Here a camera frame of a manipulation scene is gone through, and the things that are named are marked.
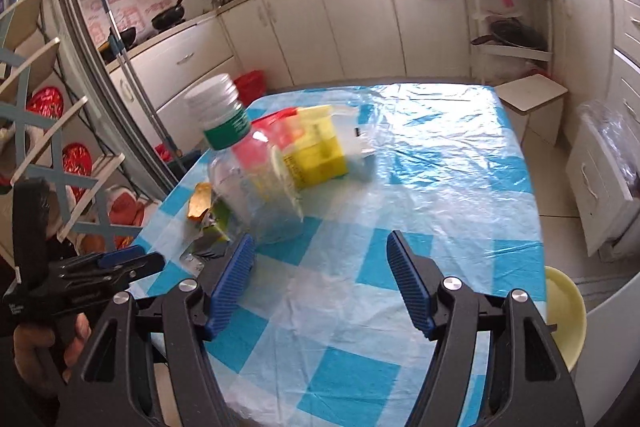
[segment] yellow bowl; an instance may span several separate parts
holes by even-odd
[[[587,310],[580,290],[564,273],[545,266],[546,323],[557,324],[552,333],[566,367],[571,371],[587,335]]]

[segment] plastic lid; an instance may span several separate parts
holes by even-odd
[[[237,108],[238,89],[228,74],[218,74],[188,90],[184,101],[201,123],[228,118]]]

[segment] plastic bottle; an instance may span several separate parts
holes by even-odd
[[[282,153],[251,126],[228,74],[198,84],[184,97],[211,148],[215,192],[249,229],[255,241],[276,243],[302,231],[302,209]]]

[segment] green bottle label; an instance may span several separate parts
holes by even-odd
[[[213,150],[222,151],[244,138],[251,129],[251,121],[244,109],[239,109],[235,115],[222,125],[204,132]]]

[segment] blue checkered tablecloth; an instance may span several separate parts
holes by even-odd
[[[522,152],[492,89],[395,84],[267,96],[250,117],[291,106],[359,108],[377,148],[369,181],[348,174],[303,191],[302,235],[258,249],[228,328],[207,345],[235,414],[265,426],[404,425],[434,343],[414,329],[388,267],[386,236],[404,232],[476,291],[526,289],[545,312],[540,222]],[[196,230],[186,220],[209,152],[164,200],[136,243],[164,271],[138,282],[160,295],[189,276],[178,258]],[[461,426],[476,421],[488,334],[479,333]]]

